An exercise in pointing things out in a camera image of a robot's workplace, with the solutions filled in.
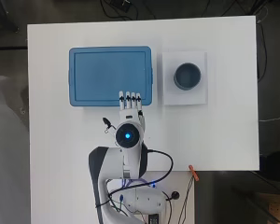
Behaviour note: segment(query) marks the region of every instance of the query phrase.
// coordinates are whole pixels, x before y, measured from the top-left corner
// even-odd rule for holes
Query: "blue circular light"
[[[126,133],[126,134],[125,134],[125,138],[126,138],[126,139],[129,139],[129,138],[131,138],[131,135],[130,135],[129,133]]]

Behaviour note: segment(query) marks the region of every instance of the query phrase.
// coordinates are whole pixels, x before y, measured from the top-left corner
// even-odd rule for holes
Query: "white tabletop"
[[[196,170],[257,170],[255,24],[254,17],[237,17],[29,25],[33,224],[93,223],[96,212],[88,155],[98,146],[114,146],[114,139],[104,134],[102,117],[117,125],[117,107],[69,104],[70,48],[151,48],[153,104],[143,109],[145,142],[149,148],[171,154],[176,171],[188,170],[189,164]],[[207,52],[206,105],[162,105],[161,54],[176,50]],[[168,168],[166,158],[149,154],[148,170]],[[175,186],[176,181],[166,188]]]

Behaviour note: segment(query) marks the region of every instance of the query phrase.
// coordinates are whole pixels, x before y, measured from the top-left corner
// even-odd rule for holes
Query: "dark bowl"
[[[202,73],[195,64],[183,63],[175,71],[175,84],[183,91],[193,89],[202,79]]]

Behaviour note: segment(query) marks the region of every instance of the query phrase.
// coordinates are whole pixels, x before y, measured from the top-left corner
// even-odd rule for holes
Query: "black cable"
[[[165,152],[161,152],[161,151],[157,151],[157,150],[152,150],[152,149],[149,149],[147,152],[156,152],[156,153],[159,153],[159,154],[162,154],[166,157],[168,157],[171,161],[171,166],[170,166],[170,169],[169,171],[166,173],[166,175],[164,175],[163,177],[161,177],[160,179],[157,179],[155,181],[151,181],[151,182],[147,182],[147,183],[144,183],[144,184],[138,184],[138,185],[133,185],[133,186],[129,186],[129,187],[123,187],[121,189],[116,189],[114,191],[112,191],[111,193],[108,194],[108,198],[111,198],[111,196],[117,192],[120,192],[122,190],[126,190],[126,189],[135,189],[135,188],[139,188],[139,187],[143,187],[143,186],[149,186],[151,184],[156,184],[160,181],[162,181],[164,178],[166,178],[171,172],[172,172],[172,169],[174,168],[174,160],[172,159],[171,156],[169,156],[167,153]]]
[[[120,209],[119,211],[122,212],[126,217],[128,217],[128,214],[127,214],[125,211],[123,211],[123,210],[121,210],[121,209]]]
[[[262,43],[263,43],[263,48],[264,48],[264,69],[263,69],[263,73],[262,76],[259,78],[258,83],[260,83],[262,81],[262,79],[264,78],[266,72],[267,72],[267,65],[268,65],[268,51],[267,51],[267,46],[265,43],[265,37],[264,37],[264,31],[263,31],[263,26],[261,23],[258,23],[260,30],[261,30],[261,35],[262,35]]]
[[[109,202],[110,202],[110,200],[106,201],[105,203],[96,204],[95,208],[101,207],[101,206],[103,206],[103,205],[105,205],[105,204],[107,204]]]
[[[109,5],[109,6],[116,12],[116,14],[118,14],[118,16],[122,18],[123,21],[126,21],[125,17],[123,17],[122,15],[120,15],[120,13],[118,12],[118,10],[117,10],[115,7],[113,7],[111,4],[109,4],[106,0],[104,0],[104,2],[105,2],[107,5]]]
[[[278,190],[280,192],[280,189],[275,186],[274,184],[272,184],[270,181],[266,180],[265,178],[263,178],[261,175],[258,175],[257,173],[250,171],[251,174],[257,176],[259,179],[263,180],[264,182],[266,182],[268,185],[271,185],[273,188],[275,188],[276,190]]]
[[[223,12],[223,14],[221,15],[221,17],[224,16],[226,13],[228,13],[228,11],[231,10],[231,8],[233,7],[233,5],[234,5],[235,3],[236,3],[236,0],[234,0],[234,1],[232,2],[232,4],[226,9],[226,11]]]
[[[139,210],[137,210],[136,212],[140,213],[140,215],[141,215],[141,217],[142,217],[144,223],[147,224],[147,223],[146,223],[146,220],[144,219],[144,216],[143,216],[142,212],[140,212]]]
[[[147,224],[146,221],[145,221],[145,219],[144,219],[144,216],[143,216],[142,212],[140,212],[139,210],[136,210],[135,212],[132,212],[124,203],[123,203],[122,205],[125,207],[125,209],[127,209],[127,211],[129,211],[129,212],[132,213],[132,214],[135,214],[135,213],[137,213],[137,212],[140,213],[140,215],[141,215],[141,217],[142,217],[144,223]]]
[[[211,3],[211,0],[208,0],[208,2],[207,2],[207,4],[206,4],[206,7],[205,7],[205,9],[204,9],[203,14],[202,14],[201,17],[204,16],[204,14],[205,14],[205,12],[207,11],[207,9],[208,9],[210,3]]]
[[[256,6],[257,3],[258,3],[258,0],[255,0],[253,5],[252,5],[252,7],[251,7],[251,9],[250,9],[250,11],[249,11],[249,13],[248,13],[249,15],[251,15],[251,13],[254,10],[254,7]]]
[[[239,3],[238,0],[235,0],[235,1],[236,1],[236,4],[239,5],[239,7],[241,8],[241,10],[244,12],[244,15],[246,15],[245,9],[242,7],[242,4]]]
[[[162,193],[167,197],[167,202],[168,202],[169,205],[170,205],[170,214],[169,214],[169,218],[168,218],[168,224],[170,224],[171,216],[172,216],[172,204],[171,204],[171,200],[170,200],[168,194],[166,194],[164,191],[163,191]]]
[[[138,16],[139,16],[138,7],[137,7],[136,5],[134,5],[134,4],[132,4],[132,3],[131,3],[131,5],[132,5],[132,7],[134,7],[134,9],[136,10],[136,20],[138,21]]]
[[[181,209],[180,216],[179,216],[179,219],[178,219],[178,224],[180,223],[180,220],[181,220],[181,217],[182,217],[184,211],[185,211],[185,217],[184,217],[184,220],[183,220],[182,223],[184,223],[186,221],[186,218],[187,218],[188,196],[189,196],[189,191],[190,191],[190,188],[192,187],[193,181],[194,181],[194,176],[189,180],[185,201],[184,201],[184,204],[183,204],[183,207]]]
[[[104,4],[103,4],[103,1],[102,0],[100,0],[100,4],[101,4],[101,7],[102,7],[102,10],[103,10],[103,12],[104,12],[104,14],[108,17],[108,18],[110,18],[110,19],[128,19],[128,20],[130,20],[130,21],[132,21],[132,19],[130,18],[130,17],[127,17],[127,16],[117,16],[117,17],[114,17],[114,16],[109,16],[107,13],[106,13],[106,11],[105,11],[105,8],[104,8]]]
[[[157,19],[157,17],[156,17],[156,15],[155,14],[153,14],[153,12],[151,11],[151,9],[148,7],[148,5],[147,5],[147,3],[146,3],[146,0],[143,0],[142,1],[142,4],[145,6],[145,8],[147,9],[147,11],[149,12],[149,14],[151,15],[151,16],[153,16],[153,19]]]

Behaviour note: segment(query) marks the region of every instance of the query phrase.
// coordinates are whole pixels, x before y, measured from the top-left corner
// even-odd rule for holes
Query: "robotic hand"
[[[107,132],[115,135],[120,147],[98,147],[89,156],[89,166],[94,197],[100,224],[143,223],[136,217],[125,217],[116,212],[109,201],[106,187],[108,179],[138,179],[147,170],[147,147],[145,146],[145,119],[139,93],[119,93],[120,124],[117,128],[104,119]]]

